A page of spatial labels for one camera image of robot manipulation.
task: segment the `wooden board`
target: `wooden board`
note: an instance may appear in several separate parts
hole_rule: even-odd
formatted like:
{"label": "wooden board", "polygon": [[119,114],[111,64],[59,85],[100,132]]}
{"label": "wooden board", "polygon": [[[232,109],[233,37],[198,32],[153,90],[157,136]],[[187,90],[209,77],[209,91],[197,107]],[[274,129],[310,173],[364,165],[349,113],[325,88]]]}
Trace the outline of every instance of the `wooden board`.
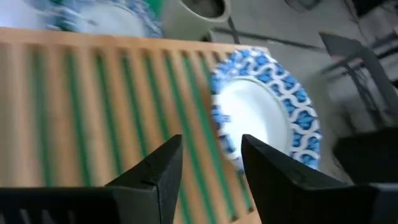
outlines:
{"label": "wooden board", "polygon": [[175,223],[260,223],[210,117],[210,71],[249,46],[0,32],[0,186],[104,185],[183,134]]}

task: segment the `gray floor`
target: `gray floor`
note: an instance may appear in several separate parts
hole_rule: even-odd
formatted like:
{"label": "gray floor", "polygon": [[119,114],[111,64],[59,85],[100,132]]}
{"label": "gray floor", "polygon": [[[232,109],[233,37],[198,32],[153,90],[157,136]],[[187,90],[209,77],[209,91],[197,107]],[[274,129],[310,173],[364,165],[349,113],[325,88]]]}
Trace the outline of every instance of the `gray floor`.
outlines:
{"label": "gray floor", "polygon": [[[232,0],[232,18],[237,30],[323,47],[318,32],[325,31],[364,41],[358,26],[342,1],[325,0],[309,12],[299,13],[283,0]],[[227,34],[214,33],[217,42],[233,43]],[[332,177],[351,182],[336,165],[331,149],[339,136],[347,135],[338,107],[330,95],[329,80],[319,71],[333,63],[322,52],[300,49],[261,40],[240,38],[242,44],[266,46],[271,55],[305,87],[317,110],[324,134],[320,170]]]}

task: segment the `white mug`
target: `white mug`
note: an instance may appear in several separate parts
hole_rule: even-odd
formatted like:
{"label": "white mug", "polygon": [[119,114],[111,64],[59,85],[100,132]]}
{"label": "white mug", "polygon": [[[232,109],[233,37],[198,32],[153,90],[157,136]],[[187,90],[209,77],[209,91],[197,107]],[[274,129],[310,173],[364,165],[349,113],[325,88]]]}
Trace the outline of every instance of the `white mug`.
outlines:
{"label": "white mug", "polygon": [[231,15],[230,0],[222,0],[224,11],[218,17],[203,17],[185,5],[182,0],[165,0],[162,9],[162,27],[165,38],[200,40],[207,32]]}

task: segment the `plate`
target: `plate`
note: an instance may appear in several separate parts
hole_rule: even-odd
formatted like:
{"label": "plate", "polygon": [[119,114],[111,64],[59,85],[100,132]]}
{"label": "plate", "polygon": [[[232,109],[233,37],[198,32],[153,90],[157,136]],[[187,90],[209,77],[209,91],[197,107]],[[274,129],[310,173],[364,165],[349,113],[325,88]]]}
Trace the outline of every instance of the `plate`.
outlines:
{"label": "plate", "polygon": [[49,4],[47,28],[161,38],[160,23],[141,0],[64,0]]}
{"label": "plate", "polygon": [[45,29],[43,14],[27,0],[0,1],[0,26],[23,29]]}
{"label": "plate", "polygon": [[270,55],[260,48],[235,51],[213,70],[211,94],[223,154],[237,170],[243,170],[243,134],[318,169],[322,135],[312,102]]}

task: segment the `black cable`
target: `black cable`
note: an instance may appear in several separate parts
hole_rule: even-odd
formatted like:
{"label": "black cable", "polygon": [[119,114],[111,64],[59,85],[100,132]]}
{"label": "black cable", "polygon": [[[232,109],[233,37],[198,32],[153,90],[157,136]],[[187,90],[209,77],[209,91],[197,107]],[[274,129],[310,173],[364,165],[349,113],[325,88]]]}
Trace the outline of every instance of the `black cable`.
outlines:
{"label": "black cable", "polygon": [[[231,29],[228,29],[228,28],[215,27],[213,30],[214,30],[214,32],[218,32],[221,34],[233,35],[233,32],[231,31]],[[253,33],[249,33],[249,32],[236,31],[236,33],[238,36],[246,37],[248,39],[272,41],[272,42],[276,42],[278,44],[291,45],[291,46],[302,48],[302,49],[308,49],[308,50],[312,50],[312,51],[316,51],[316,52],[326,53],[326,49],[324,49],[322,47],[302,44],[302,43],[298,43],[298,42],[294,42],[294,41],[290,41],[290,40],[283,40],[283,39],[279,39],[279,38],[275,38],[275,37],[253,34]]]}
{"label": "black cable", "polygon": [[313,2],[310,4],[302,2],[301,0],[285,0],[285,3],[296,12],[305,12],[313,9],[315,6],[321,3],[321,0],[313,0]]}
{"label": "black cable", "polygon": [[396,14],[397,14],[396,12],[391,11],[390,9],[386,8],[385,6],[380,6],[380,8],[381,8],[382,10],[386,11],[386,12],[389,12],[389,13],[393,14],[393,15],[396,15]]}
{"label": "black cable", "polygon": [[234,39],[234,43],[235,44],[241,44],[241,42],[239,41],[238,32],[236,31],[235,24],[232,21],[232,17],[231,16],[228,18],[228,25],[229,25],[229,28],[231,29],[232,37]]}
{"label": "black cable", "polygon": [[349,6],[347,0],[344,0],[344,4],[346,5],[348,12],[351,14],[351,17],[353,18],[353,22],[358,26],[358,30],[359,30],[359,32],[361,33],[361,36],[363,37],[363,39],[365,40],[365,42],[369,45],[368,41],[367,41],[366,38],[365,38],[365,35],[363,34],[362,27],[361,27],[361,25],[359,24],[359,20],[358,20],[358,17],[357,17],[357,15],[356,15],[356,12],[353,12],[353,11],[351,10],[351,7]]}
{"label": "black cable", "polygon": [[377,122],[376,127],[385,127],[386,121],[382,117],[382,113],[380,108],[377,106],[376,101],[374,100],[372,93],[368,87],[368,77],[362,72],[362,70],[358,70],[360,74],[354,70],[354,73],[358,76],[361,82],[359,82],[359,88],[361,89],[364,97],[369,101],[369,107],[366,109],[366,112],[369,113],[370,116],[375,118],[375,122]]}
{"label": "black cable", "polygon": [[[353,124],[352,119],[350,118],[348,109],[346,108],[345,105],[343,105],[343,111],[340,113],[336,113],[336,114],[332,114],[330,116],[330,119],[328,121],[328,125],[329,128],[331,129],[331,131],[333,131],[333,133],[335,134],[335,136],[337,136],[338,138],[343,138],[349,134],[357,134],[358,133],[358,129],[355,127],[355,125]],[[341,134],[341,131],[337,131],[334,127],[334,124],[339,124],[340,122],[338,122],[335,118],[339,118],[340,121],[345,125],[345,127],[349,130],[349,133],[345,133],[345,134]]]}

